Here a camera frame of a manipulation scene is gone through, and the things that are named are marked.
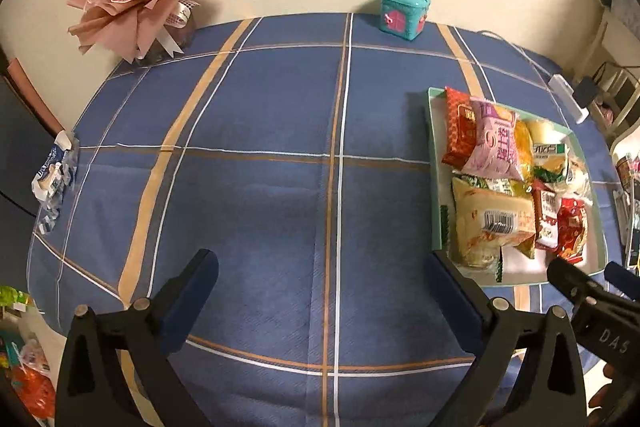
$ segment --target tray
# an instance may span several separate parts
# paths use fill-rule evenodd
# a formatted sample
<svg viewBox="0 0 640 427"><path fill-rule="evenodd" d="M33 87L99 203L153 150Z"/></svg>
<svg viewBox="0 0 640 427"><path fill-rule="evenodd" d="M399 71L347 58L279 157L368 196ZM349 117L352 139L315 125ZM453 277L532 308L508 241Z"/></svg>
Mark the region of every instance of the tray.
<svg viewBox="0 0 640 427"><path fill-rule="evenodd" d="M541 118L530 112L522 111L516 107L505 105L514 110L519 118ZM444 89L431 87L424 98L424 113L430 136L429 150L431 157L431 187L437 187L436 193L431 198L431 233L434 250L442 248L442 227L440 206L446 204L449 207L449 237L451 248L456 243L456 216L453 205L453 193L451 190L452 169L441 163L447 147L447 103ZM585 164L584 153L578 139L571 129L560 124L553 123L554 130L558 133L558 141L566 143L569 148ZM587 242L583 250L583 261L575 266L588 275L595 275L604 270L607 264L607 245L602 231L602 220L598 209L596 193L591 190L593 206L587 207ZM513 247L502 248L503 270L502 282L495 282L492 273L473 270L458 266L466 276L472 277L481 286L513 286L519 284L540 284L546 282L546 253L544 250L536 250L535 259L528 259Z"/></svg>

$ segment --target white cable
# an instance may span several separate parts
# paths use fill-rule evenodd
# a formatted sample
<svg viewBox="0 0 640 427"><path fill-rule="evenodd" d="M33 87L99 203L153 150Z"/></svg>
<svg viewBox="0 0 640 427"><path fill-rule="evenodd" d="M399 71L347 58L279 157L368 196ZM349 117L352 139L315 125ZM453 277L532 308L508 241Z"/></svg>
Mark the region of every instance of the white cable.
<svg viewBox="0 0 640 427"><path fill-rule="evenodd" d="M458 31L458 28L453 26L453 29L456 32L456 35L458 36L458 38L460 38L462 43L465 45L466 50L471 55L471 58L476 62L476 64L478 65L478 68L480 68L480 72L482 73L482 76L484 76L484 81L486 82L486 85L489 87L489 92L491 93L491 98L494 99L494 102L495 102L494 90L491 88L491 84L489 83L489 79L486 77L486 73L484 73L484 68L482 67L482 64L480 64L480 62L478 61L478 59L474 55L474 52L471 51L471 48L466 44L465 39L463 39L462 35L460 35L460 32Z"/></svg>
<svg viewBox="0 0 640 427"><path fill-rule="evenodd" d="M540 64L538 64L535 60L533 60L533 58L529 57L529 55L527 55L523 50L521 50L519 47L517 47L515 44L512 44L511 42L509 42L507 39L505 39L503 36L498 35L497 33L491 32L489 30L482 30L481 32L478 32L482 35L490 35L492 37L495 37L497 39L500 39L501 41L506 42L508 45L510 45L514 50L516 50L520 55L522 55L524 58L526 58L533 66L537 67L540 71L542 71L543 73L546 74L546 76L548 76L549 78L551 78L553 75L551 73L549 73L547 70L545 70L545 68L543 68L542 66L540 66Z"/></svg>

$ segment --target red plastic bag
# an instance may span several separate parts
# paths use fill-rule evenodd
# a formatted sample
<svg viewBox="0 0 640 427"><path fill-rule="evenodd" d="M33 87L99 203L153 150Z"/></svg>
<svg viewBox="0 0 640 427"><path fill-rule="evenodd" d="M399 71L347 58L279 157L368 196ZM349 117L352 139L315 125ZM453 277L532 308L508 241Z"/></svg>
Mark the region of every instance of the red plastic bag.
<svg viewBox="0 0 640 427"><path fill-rule="evenodd" d="M56 391L49 378L31 367L12 368L12 386L27 410L36 418L53 418L56 412Z"/></svg>

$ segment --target yellow snack package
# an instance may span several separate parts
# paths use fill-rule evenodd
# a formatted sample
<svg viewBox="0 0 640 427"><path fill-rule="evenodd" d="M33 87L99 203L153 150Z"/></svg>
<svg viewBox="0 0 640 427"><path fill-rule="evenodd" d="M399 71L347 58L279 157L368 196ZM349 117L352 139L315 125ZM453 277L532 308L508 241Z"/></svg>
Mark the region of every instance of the yellow snack package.
<svg viewBox="0 0 640 427"><path fill-rule="evenodd" d="M460 263L484 269L499 248L516 246L536 233L533 202L452 180Z"/></svg>
<svg viewBox="0 0 640 427"><path fill-rule="evenodd" d="M533 181L533 140L525 124L522 120L516 121L514 130L516 140L516 148L518 149L518 161L520 162L520 170L526 184Z"/></svg>

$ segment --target pink door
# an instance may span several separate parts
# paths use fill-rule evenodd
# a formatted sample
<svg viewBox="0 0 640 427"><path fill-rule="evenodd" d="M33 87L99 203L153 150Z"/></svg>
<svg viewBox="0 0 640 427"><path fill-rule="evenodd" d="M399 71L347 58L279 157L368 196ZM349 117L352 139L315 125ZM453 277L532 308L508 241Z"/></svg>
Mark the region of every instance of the pink door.
<svg viewBox="0 0 640 427"><path fill-rule="evenodd" d="M404 14L399 12L398 10L393 10L389 13L385 13L385 22L386 27L390 30L404 33L404 28L406 26L406 19L404 18Z"/></svg>

